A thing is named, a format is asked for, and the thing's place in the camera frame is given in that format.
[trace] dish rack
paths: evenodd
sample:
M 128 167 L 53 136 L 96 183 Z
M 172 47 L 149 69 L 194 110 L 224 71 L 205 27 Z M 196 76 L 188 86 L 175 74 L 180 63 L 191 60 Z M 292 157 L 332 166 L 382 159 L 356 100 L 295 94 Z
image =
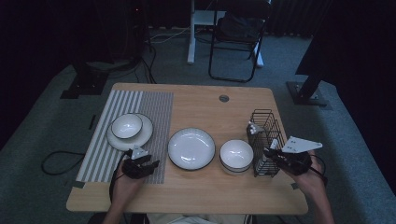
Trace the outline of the dish rack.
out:
M 270 109 L 255 109 L 250 117 L 250 122 L 254 123 L 258 129 L 252 133 L 251 125 L 247 126 L 247 139 L 253 148 L 253 169 L 254 176 L 270 175 L 274 177 L 279 168 L 274 161 L 264 156 L 264 149 L 270 147 L 273 140 L 277 140 L 276 149 L 281 149 L 285 142 L 279 124 Z

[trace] black metal base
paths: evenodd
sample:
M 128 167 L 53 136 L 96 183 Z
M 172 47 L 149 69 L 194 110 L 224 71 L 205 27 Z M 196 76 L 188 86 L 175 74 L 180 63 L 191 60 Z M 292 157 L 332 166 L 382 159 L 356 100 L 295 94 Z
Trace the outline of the black metal base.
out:
M 64 91 L 61 99 L 77 99 L 80 95 L 100 95 L 106 85 L 108 73 L 100 71 L 91 71 L 93 80 L 91 84 L 80 86 L 78 84 L 78 76 L 73 80 L 69 90 Z
M 319 89 L 316 89 L 311 97 L 304 98 L 299 94 L 301 87 L 304 85 L 303 82 L 286 82 L 286 85 L 296 105 L 318 105 L 322 109 L 332 109 L 329 101 L 323 99 Z

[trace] wire basket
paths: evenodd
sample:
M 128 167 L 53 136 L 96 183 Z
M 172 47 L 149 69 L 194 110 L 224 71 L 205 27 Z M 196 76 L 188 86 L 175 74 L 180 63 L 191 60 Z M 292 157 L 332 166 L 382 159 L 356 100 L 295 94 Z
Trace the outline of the wire basket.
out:
M 264 149 L 270 147 L 274 139 L 278 142 L 276 149 L 281 149 L 285 145 L 279 124 L 270 109 L 255 109 L 251 114 L 250 121 L 259 127 L 255 133 L 252 133 L 250 124 L 247 126 L 248 143 L 254 152 L 254 176 L 270 175 L 274 177 L 279 168 L 274 161 L 264 156 Z

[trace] striped placemat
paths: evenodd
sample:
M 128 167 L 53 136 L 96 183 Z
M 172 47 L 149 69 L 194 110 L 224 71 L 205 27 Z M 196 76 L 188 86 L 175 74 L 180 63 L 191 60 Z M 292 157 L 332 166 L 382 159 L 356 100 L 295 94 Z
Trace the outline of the striped placemat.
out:
M 122 151 L 116 150 L 107 142 L 107 128 L 123 114 L 140 113 L 152 121 L 154 130 L 142 148 L 152 155 L 151 161 L 160 160 L 160 166 L 146 179 L 146 183 L 163 184 L 172 103 L 172 92 L 111 91 L 81 164 L 77 181 L 110 182 Z

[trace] table top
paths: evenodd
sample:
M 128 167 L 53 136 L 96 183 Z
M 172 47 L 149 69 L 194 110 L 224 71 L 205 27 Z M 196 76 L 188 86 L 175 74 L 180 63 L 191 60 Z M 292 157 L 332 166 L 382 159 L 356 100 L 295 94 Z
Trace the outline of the table top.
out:
M 145 184 L 128 205 L 135 213 L 183 214 L 284 214 L 307 212 L 305 196 L 293 189 L 293 180 L 279 171 L 274 177 L 228 175 L 220 166 L 219 150 L 231 139 L 248 141 L 246 127 L 254 109 L 271 109 L 285 132 L 274 95 L 266 88 L 117 83 L 113 90 L 160 91 L 174 94 L 169 138 L 178 130 L 194 127 L 208 132 L 216 155 L 205 168 L 185 171 L 167 157 L 163 184 Z M 227 95 L 223 103 L 219 97 Z M 70 211 L 107 211 L 109 183 L 87 182 L 73 187 L 66 207 Z

